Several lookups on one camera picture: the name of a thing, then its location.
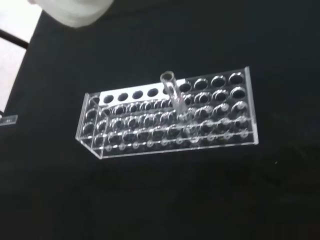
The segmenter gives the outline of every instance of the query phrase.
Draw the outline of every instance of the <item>black tablecloth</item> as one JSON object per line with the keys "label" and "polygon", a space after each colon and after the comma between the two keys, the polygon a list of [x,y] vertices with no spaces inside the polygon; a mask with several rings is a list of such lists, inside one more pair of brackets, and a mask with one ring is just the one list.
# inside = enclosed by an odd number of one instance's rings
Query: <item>black tablecloth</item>
{"label": "black tablecloth", "polygon": [[[0,128],[2,238],[310,239],[265,224],[319,219],[316,3],[116,4],[80,29],[40,18],[6,108],[18,123]],[[245,66],[259,145],[98,160],[75,140],[87,92]]]}

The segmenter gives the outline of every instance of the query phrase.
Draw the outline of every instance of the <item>test tube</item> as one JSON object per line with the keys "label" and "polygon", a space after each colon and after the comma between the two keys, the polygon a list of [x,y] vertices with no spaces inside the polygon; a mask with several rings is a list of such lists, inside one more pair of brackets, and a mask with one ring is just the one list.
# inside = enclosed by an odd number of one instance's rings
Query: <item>test tube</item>
{"label": "test tube", "polygon": [[177,114],[187,112],[188,107],[177,85],[175,74],[172,71],[166,71],[160,76],[160,80],[163,83],[164,89],[168,93],[172,106]]}

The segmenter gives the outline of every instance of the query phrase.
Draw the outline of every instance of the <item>circular hole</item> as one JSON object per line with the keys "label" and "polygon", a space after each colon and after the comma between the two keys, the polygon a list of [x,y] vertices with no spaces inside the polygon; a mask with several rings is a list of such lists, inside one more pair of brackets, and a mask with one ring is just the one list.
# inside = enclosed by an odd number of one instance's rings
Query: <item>circular hole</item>
{"label": "circular hole", "polygon": [[84,135],[92,135],[94,133],[94,130],[95,130],[95,125],[92,123],[89,123],[83,127],[82,132]]}
{"label": "circular hole", "polygon": [[107,152],[111,152],[112,146],[111,146],[111,145],[107,145],[107,146],[105,147],[105,150],[106,150]]}
{"label": "circular hole", "polygon": [[154,143],[153,143],[151,140],[149,140],[149,141],[146,142],[146,146],[147,146],[148,148],[152,148],[153,145],[154,145]]}
{"label": "circular hole", "polygon": [[142,91],[135,91],[134,93],[133,93],[133,95],[132,95],[132,98],[133,99],[139,99],[139,98],[141,98],[142,96],[143,96],[143,92]]}
{"label": "circular hole", "polygon": [[137,142],[133,143],[132,145],[133,149],[138,149],[139,148],[139,144]]}
{"label": "circular hole", "polygon": [[109,116],[110,114],[111,114],[111,110],[110,110],[110,108],[102,108],[102,111],[101,111],[101,116],[102,115],[106,115],[106,116]]}
{"label": "circular hole", "polygon": [[229,132],[225,132],[223,134],[223,139],[225,139],[225,140],[229,140],[231,137],[232,137],[232,135]]}
{"label": "circular hole", "polygon": [[161,126],[156,127],[152,132],[152,139],[155,141],[159,141],[165,135],[164,131],[161,129]]}
{"label": "circular hole", "polygon": [[108,103],[111,103],[113,100],[114,100],[114,96],[108,95],[108,96],[106,96],[106,97],[103,99],[103,102],[104,102],[105,104],[108,104]]}
{"label": "circular hole", "polygon": [[108,141],[111,144],[118,144],[120,142],[120,136],[118,136],[116,132],[112,132],[108,137]]}
{"label": "circular hole", "polygon": [[168,145],[168,140],[167,139],[162,139],[161,140],[161,145],[163,146],[163,147],[165,147],[165,146],[167,146]]}
{"label": "circular hole", "polygon": [[186,104],[186,105],[190,105],[191,104],[191,99],[190,98],[186,98],[186,99],[184,99],[184,103]]}
{"label": "circular hole", "polygon": [[199,133],[199,127],[195,125],[184,127],[182,129],[183,135],[185,138],[189,138],[190,136],[197,136]]}
{"label": "circular hole", "polygon": [[113,130],[117,131],[117,130],[121,130],[124,128],[124,122],[122,121],[121,118],[114,118],[112,120],[112,123],[111,123],[111,127],[113,128]]}
{"label": "circular hole", "polygon": [[175,140],[175,143],[178,144],[178,145],[182,144],[183,142],[184,142],[184,141],[182,140],[181,137],[178,137],[178,138]]}
{"label": "circular hole", "polygon": [[249,132],[248,131],[246,131],[246,130],[244,130],[244,131],[242,131],[241,133],[240,133],[240,137],[241,138],[246,138],[246,137],[248,137],[248,135],[249,135]]}
{"label": "circular hole", "polygon": [[160,76],[160,79],[162,81],[171,81],[172,79],[174,79],[174,77],[175,75],[172,71],[166,71]]}
{"label": "circular hole", "polygon": [[99,102],[100,102],[100,98],[99,98],[98,96],[93,96],[93,97],[91,97],[90,100],[89,100],[89,105],[90,105],[90,106],[94,106],[95,103],[96,103],[97,105],[99,105]]}
{"label": "circular hole", "polygon": [[153,89],[150,89],[150,90],[148,91],[147,95],[148,95],[149,97],[154,97],[154,96],[156,96],[158,93],[159,93],[158,89],[153,88]]}
{"label": "circular hole", "polygon": [[121,143],[121,144],[119,145],[119,150],[120,150],[120,151],[124,151],[125,149],[126,149],[126,145],[123,144],[123,143]]}
{"label": "circular hole", "polygon": [[130,108],[130,113],[134,113],[138,110],[138,107],[136,105],[133,105],[131,108]]}
{"label": "circular hole", "polygon": [[86,114],[85,114],[85,118],[88,120],[88,121],[92,121],[96,118],[98,112],[97,110],[95,109],[90,109]]}
{"label": "circular hole", "polygon": [[177,116],[177,120],[179,123],[188,123],[190,119],[192,119],[192,115],[190,113],[190,111],[185,112],[185,113],[181,113]]}
{"label": "circular hole", "polygon": [[226,78],[224,76],[215,76],[211,82],[211,85],[214,88],[221,88],[225,84],[226,84]]}
{"label": "circular hole", "polygon": [[214,134],[211,134],[211,133],[207,137],[209,142],[212,142],[213,140],[215,140],[215,138],[216,138],[216,136]]}
{"label": "circular hole", "polygon": [[164,109],[164,108],[166,107],[166,101],[165,101],[165,100],[163,100],[163,101],[161,102],[160,107],[161,107],[162,109]]}
{"label": "circular hole", "polygon": [[204,133],[210,133],[213,130],[214,122],[211,120],[205,120],[201,124],[201,130]]}
{"label": "circular hole", "polygon": [[153,125],[156,126],[160,123],[160,118],[162,116],[161,112],[157,112],[153,115]]}
{"label": "circular hole", "polygon": [[96,128],[98,129],[98,132],[99,133],[102,133],[105,129],[106,129],[106,121],[105,120],[102,120],[100,122],[98,122],[98,124],[96,125]]}
{"label": "circular hole", "polygon": [[162,125],[168,125],[170,126],[175,120],[175,116],[173,115],[172,112],[165,112],[164,114],[162,114],[162,116],[160,117],[160,123]]}
{"label": "circular hole", "polygon": [[128,127],[130,129],[135,129],[136,127],[138,127],[138,120],[134,117],[129,119],[128,121]]}
{"label": "circular hole", "polygon": [[236,87],[232,90],[231,96],[234,99],[242,99],[246,96],[246,90],[242,87]]}
{"label": "circular hole", "polygon": [[200,118],[206,119],[209,117],[209,113],[206,110],[201,110],[200,111]]}
{"label": "circular hole", "polygon": [[128,98],[128,93],[121,93],[118,96],[118,101],[122,102],[122,101],[126,100],[127,98]]}
{"label": "circular hole", "polygon": [[123,122],[122,122],[122,121],[117,121],[117,122],[115,123],[115,126],[116,126],[116,128],[118,128],[118,129],[122,129],[122,127],[123,127]]}
{"label": "circular hole", "polygon": [[232,85],[242,84],[244,81],[244,75],[241,72],[233,73],[229,78],[229,83]]}
{"label": "circular hole", "polygon": [[233,107],[232,111],[235,113],[245,113],[247,111],[248,105],[244,101],[238,101]]}
{"label": "circular hole", "polygon": [[202,96],[200,96],[199,101],[202,104],[206,104],[207,102],[209,102],[209,98],[207,95],[202,95]]}
{"label": "circular hole", "polygon": [[176,125],[172,125],[172,126],[168,129],[167,135],[168,135],[168,137],[175,139],[175,138],[177,138],[178,135],[180,134],[180,130],[181,130],[181,129],[177,128]]}
{"label": "circular hole", "polygon": [[95,138],[94,138],[94,145],[95,147],[100,147],[102,145],[104,141],[104,138],[101,136],[101,135],[97,135]]}
{"label": "circular hole", "polygon": [[116,115],[121,115],[124,113],[124,109],[122,107],[119,107],[118,109],[115,110]]}
{"label": "circular hole", "polygon": [[230,128],[230,120],[228,118],[222,118],[219,122],[218,122],[218,128],[220,130],[227,130]]}
{"label": "circular hole", "polygon": [[213,112],[217,117],[222,117],[228,113],[229,105],[224,103],[214,108]]}
{"label": "circular hole", "polygon": [[199,146],[199,143],[201,142],[201,138],[197,136],[197,137],[193,137],[189,141],[192,145]]}
{"label": "circular hole", "polygon": [[139,117],[138,123],[144,127],[151,127],[154,123],[152,114],[143,114]]}
{"label": "circular hole", "polygon": [[146,128],[141,128],[136,134],[136,138],[139,142],[146,142],[149,137],[149,132]]}
{"label": "circular hole", "polygon": [[190,91],[190,89],[191,89],[191,83],[190,83],[190,82],[185,82],[185,83],[183,83],[183,84],[181,84],[181,85],[179,86],[179,89],[180,89],[180,91],[181,91],[182,93],[186,93],[186,92]]}
{"label": "circular hole", "polygon": [[194,88],[197,90],[203,90],[203,89],[206,89],[207,87],[208,87],[208,81],[205,78],[198,79],[194,84]]}
{"label": "circular hole", "polygon": [[146,111],[149,111],[151,109],[151,104],[150,103],[147,103],[146,105],[145,105],[145,110]]}
{"label": "circular hole", "polygon": [[125,143],[133,143],[135,140],[136,140],[136,136],[133,132],[131,131],[128,131],[128,132],[125,132],[122,136],[122,139]]}
{"label": "circular hole", "polygon": [[225,92],[219,92],[215,95],[214,99],[219,102],[223,102],[227,99],[227,94]]}
{"label": "circular hole", "polygon": [[249,122],[246,117],[240,116],[235,120],[234,126],[237,129],[246,129],[249,127]]}

